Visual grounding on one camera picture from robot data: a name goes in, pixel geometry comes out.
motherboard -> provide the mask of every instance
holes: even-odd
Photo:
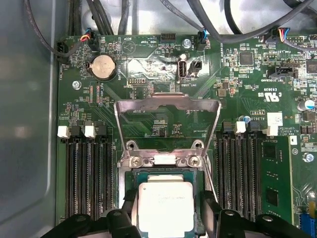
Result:
[[[287,39],[317,44],[309,35]],[[68,37],[58,46],[68,49],[78,40]],[[274,214],[297,227],[315,218],[314,54],[263,37],[224,45],[211,37],[162,34],[96,36],[60,64],[57,224],[76,213],[96,220],[119,207],[117,162],[125,145],[114,103],[180,92],[221,102],[208,148],[221,207],[251,221]],[[204,140],[213,120],[165,105],[125,113],[122,129],[140,148],[172,151]]]

blue wire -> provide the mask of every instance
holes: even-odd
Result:
[[[286,36],[288,32],[289,32],[289,28],[287,28],[286,31],[284,32],[284,40],[286,40]]]

screw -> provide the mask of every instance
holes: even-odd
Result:
[[[79,90],[81,88],[81,82],[80,81],[74,81],[72,83],[73,89]]]
[[[263,216],[262,218],[263,218],[263,220],[265,220],[267,222],[272,222],[273,221],[273,218],[269,217],[269,216]]]
[[[306,163],[312,162],[314,160],[314,156],[312,154],[310,154],[310,153],[305,153],[304,157],[303,157],[303,160]]]
[[[191,48],[191,46],[192,46],[192,41],[191,40],[189,40],[189,39],[183,40],[183,47],[185,49],[189,49],[189,48]]]
[[[228,216],[233,216],[234,212],[233,211],[225,211],[225,214],[227,214]]]
[[[86,217],[84,216],[80,216],[76,219],[77,222],[83,222],[84,220],[86,220]]]
[[[140,157],[136,156],[136,157],[133,157],[132,161],[131,161],[131,165],[132,167],[134,168],[138,168],[138,167],[141,167],[142,166],[142,160]]]
[[[200,164],[200,160],[198,159],[197,156],[193,156],[192,158],[189,159],[189,165],[192,167],[197,167]]]

white label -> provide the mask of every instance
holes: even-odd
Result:
[[[283,126],[282,113],[267,113],[267,126]]]

black cable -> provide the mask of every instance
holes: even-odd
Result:
[[[184,21],[186,21],[189,25],[192,27],[195,27],[199,31],[204,31],[204,28],[198,25],[195,21],[190,19],[188,16],[186,16],[184,13],[182,13],[180,10],[178,10],[173,4],[170,3],[169,0],[160,0],[160,2],[171,12],[173,12],[176,16],[182,18]]]
[[[228,25],[231,29],[231,31],[233,32],[233,34],[235,35],[239,35],[242,34],[242,32],[240,31],[240,29],[238,28],[238,26],[236,25],[233,16],[232,16],[232,12],[231,12],[231,0],[224,0],[224,15],[226,16],[226,20],[228,22]]]
[[[100,18],[101,18],[101,20],[104,23],[105,30],[106,30],[107,34],[108,35],[113,35],[113,30],[111,28],[111,24],[110,24],[110,22],[108,20],[108,17],[107,17],[107,14],[106,14],[106,11],[105,11],[103,5],[101,4],[100,0],[94,0],[94,3],[95,3],[95,6],[96,6],[96,9],[97,9],[97,12],[100,15]]]
[[[94,18],[94,21],[95,21],[95,23],[97,25],[99,33],[101,35],[107,35],[106,28],[105,28],[105,26],[104,26],[104,24],[103,24],[103,22],[102,22],[102,20],[101,20],[101,18],[99,16],[99,13],[98,13],[98,11],[96,9],[96,6],[95,6],[94,2],[92,0],[86,0],[86,1],[88,3],[89,9],[90,9],[90,11],[91,11],[91,13],[93,15],[93,18]]]
[[[278,26],[283,25],[284,23],[291,20],[294,16],[296,16],[299,12],[301,12],[303,9],[305,9],[309,4],[311,4],[314,0],[304,0],[303,3],[301,3],[297,8],[291,10],[289,13],[281,17],[280,19],[272,22],[271,24],[262,27],[256,31],[249,32],[246,34],[241,35],[224,35],[221,36],[213,24],[210,22],[202,4],[199,0],[187,0],[189,6],[193,10],[194,14],[197,16],[199,21],[202,23],[202,25],[205,27],[205,29],[208,30],[210,35],[217,40],[218,42],[225,43],[225,44],[233,44],[238,42],[243,42],[245,40],[248,40],[250,38],[260,36],[268,32],[269,30],[276,28]]]
[[[73,0],[74,1],[74,31],[75,36],[82,35],[81,29],[81,5],[80,0]]]
[[[68,4],[68,35],[74,35],[74,0],[69,0]]]
[[[26,13],[28,15],[28,19],[30,21],[30,24],[33,28],[33,30],[35,31],[35,34],[39,37],[41,43],[49,50],[51,51],[53,54],[59,56],[59,57],[70,57],[72,54],[74,54],[78,49],[79,47],[82,46],[83,42],[79,41],[77,42],[73,48],[71,48],[67,53],[63,54],[57,50],[55,50],[54,48],[52,48],[45,40],[45,38],[43,37],[43,35],[41,34],[40,30],[39,30],[39,27],[37,26],[36,22],[35,22],[35,19],[34,19],[34,16],[33,16],[33,13],[32,13],[32,9],[31,9],[31,5],[30,5],[30,0],[24,0],[24,6],[25,6],[25,10],[26,10]]]
[[[128,26],[130,2],[129,0],[122,0],[121,4],[121,19],[118,27],[118,35],[125,35]]]
[[[298,7],[298,5],[302,3],[301,1],[298,1],[298,0],[283,0],[283,1],[285,2],[286,5],[288,5],[292,9]],[[302,10],[301,13],[310,17],[317,24],[317,11],[313,7],[308,6],[307,8]]]
[[[290,46],[290,47],[298,49],[300,51],[317,51],[316,47],[302,47],[302,46],[295,45],[295,44],[289,42],[288,40],[283,41],[283,43]]]

